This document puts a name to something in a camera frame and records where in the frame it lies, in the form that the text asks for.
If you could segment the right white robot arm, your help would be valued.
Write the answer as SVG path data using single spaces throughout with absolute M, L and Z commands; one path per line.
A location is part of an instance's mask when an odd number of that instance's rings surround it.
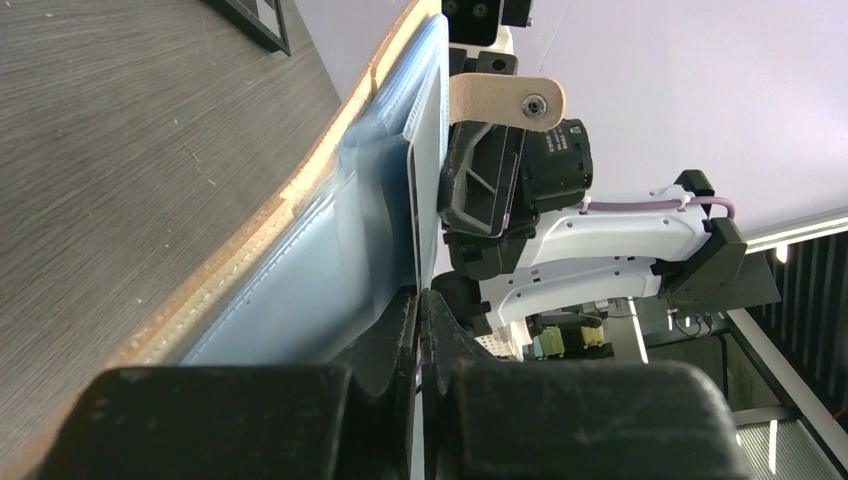
M 624 316 L 630 299 L 681 318 L 777 303 L 763 253 L 750 253 L 733 204 L 699 170 L 669 185 L 594 199 L 587 129 L 479 121 L 451 126 L 438 212 L 451 270 L 437 291 L 493 354 L 522 359 L 565 326 Z

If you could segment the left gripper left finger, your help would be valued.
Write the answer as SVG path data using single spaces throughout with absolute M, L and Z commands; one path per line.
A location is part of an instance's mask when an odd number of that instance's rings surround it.
M 418 294 L 330 362 L 115 368 L 80 396 L 40 479 L 406 479 Z

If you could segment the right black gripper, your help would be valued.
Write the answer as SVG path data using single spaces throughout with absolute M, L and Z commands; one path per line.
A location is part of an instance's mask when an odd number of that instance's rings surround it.
M 571 206 L 591 186 L 585 126 L 565 117 L 561 85 L 519 76 L 517 59 L 450 52 L 450 123 L 439 184 L 444 227 L 499 237 L 512 221 Z

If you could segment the beige leather card holder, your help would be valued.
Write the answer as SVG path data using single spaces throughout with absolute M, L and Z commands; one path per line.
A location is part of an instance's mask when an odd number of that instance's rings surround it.
M 435 261 L 450 78 L 439 1 L 390 22 L 340 98 L 301 16 L 269 53 L 204 1 L 1 5 L 1 475 L 174 478 L 164 404 L 96 380 L 303 363 L 368 329 Z

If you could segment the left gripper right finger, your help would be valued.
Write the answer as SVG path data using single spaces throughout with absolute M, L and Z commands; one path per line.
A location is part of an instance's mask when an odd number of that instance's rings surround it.
M 748 479 L 716 384 L 682 363 L 508 362 L 420 303 L 428 479 Z

